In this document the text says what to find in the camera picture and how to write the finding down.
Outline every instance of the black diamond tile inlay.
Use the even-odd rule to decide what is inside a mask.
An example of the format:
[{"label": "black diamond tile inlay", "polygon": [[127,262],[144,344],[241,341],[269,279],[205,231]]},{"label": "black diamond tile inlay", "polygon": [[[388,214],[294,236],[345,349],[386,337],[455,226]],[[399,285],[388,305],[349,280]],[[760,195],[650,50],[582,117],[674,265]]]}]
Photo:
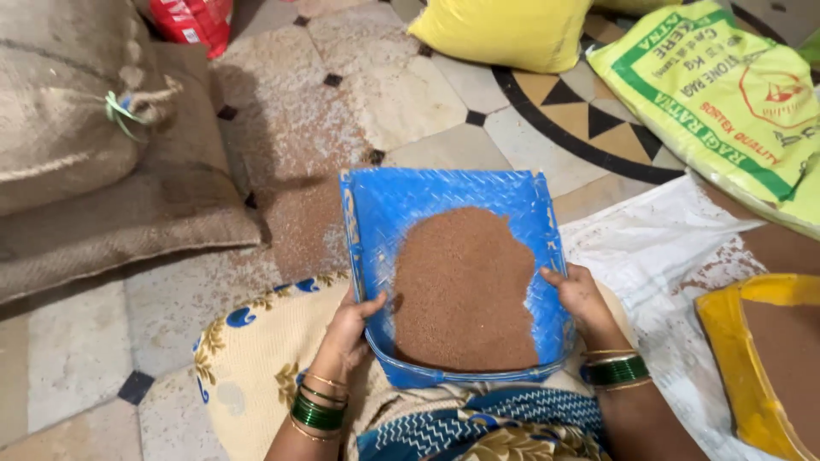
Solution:
[{"label": "black diamond tile inlay", "polygon": [[421,46],[418,47],[418,53],[424,57],[431,57],[433,56],[433,48],[422,43]]},{"label": "black diamond tile inlay", "polygon": [[125,380],[125,384],[120,388],[120,392],[116,394],[117,397],[132,404],[139,405],[143,398],[151,389],[154,379],[143,372],[136,370],[131,372],[131,376]]},{"label": "black diamond tile inlay", "polygon": [[236,107],[231,107],[226,104],[225,106],[222,106],[222,109],[219,110],[216,116],[222,120],[232,121],[238,113],[239,111],[236,110]]},{"label": "black diamond tile inlay", "polygon": [[248,208],[253,208],[254,210],[257,209],[256,194],[254,194],[253,192],[248,194],[248,197],[245,199],[245,206]]},{"label": "black diamond tile inlay", "polygon": [[375,148],[366,153],[363,160],[374,167],[378,167],[381,165],[381,162],[385,160],[385,155],[385,151]]},{"label": "black diamond tile inlay", "polygon": [[470,125],[484,126],[485,120],[487,120],[487,116],[485,114],[482,114],[481,112],[467,112],[467,123],[469,123]]},{"label": "black diamond tile inlay", "polygon": [[342,83],[342,76],[336,74],[328,74],[327,77],[325,77],[324,83],[328,86],[332,86],[333,88],[338,88],[339,85]]},{"label": "black diamond tile inlay", "polygon": [[544,98],[541,103],[542,106],[551,106],[553,104],[569,104],[569,103],[583,103],[584,99],[578,96],[568,84],[563,80],[558,79],[553,89]]},{"label": "black diamond tile inlay", "polygon": [[638,141],[640,141],[640,145],[644,146],[644,150],[646,151],[646,155],[649,155],[650,160],[654,160],[655,156],[658,155],[658,151],[661,150],[661,146],[663,143],[658,136],[652,131],[649,131],[649,128],[643,125],[636,125],[634,123],[630,123],[632,125],[632,131],[635,132],[635,136],[637,136]]},{"label": "black diamond tile inlay", "polygon": [[611,116],[592,104],[590,104],[587,120],[589,121],[590,139],[593,139],[595,136],[601,135],[602,133],[606,133],[622,123],[626,123],[620,118]]}]

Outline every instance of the jute sack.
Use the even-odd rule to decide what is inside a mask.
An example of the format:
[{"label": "jute sack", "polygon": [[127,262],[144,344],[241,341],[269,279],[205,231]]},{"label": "jute sack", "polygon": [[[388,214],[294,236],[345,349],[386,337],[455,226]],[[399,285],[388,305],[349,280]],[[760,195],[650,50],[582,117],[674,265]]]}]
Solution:
[{"label": "jute sack", "polygon": [[[144,149],[136,139],[173,113],[180,91],[149,78],[148,43],[127,0],[0,2],[0,216],[134,168]],[[140,122],[109,107],[109,92]]]},{"label": "jute sack", "polygon": [[153,46],[162,72],[184,86],[170,128],[123,180],[0,217],[0,303],[164,253],[261,241],[228,174],[207,50]]}]

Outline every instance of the ragi grain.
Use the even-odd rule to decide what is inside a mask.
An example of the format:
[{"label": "ragi grain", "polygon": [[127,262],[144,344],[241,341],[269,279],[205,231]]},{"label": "ragi grain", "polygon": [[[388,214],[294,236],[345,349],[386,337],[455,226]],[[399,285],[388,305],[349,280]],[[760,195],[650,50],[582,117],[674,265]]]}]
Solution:
[{"label": "ragi grain", "polygon": [[396,357],[453,372],[537,365],[524,307],[534,271],[507,218],[469,207],[418,222],[396,260]]}]

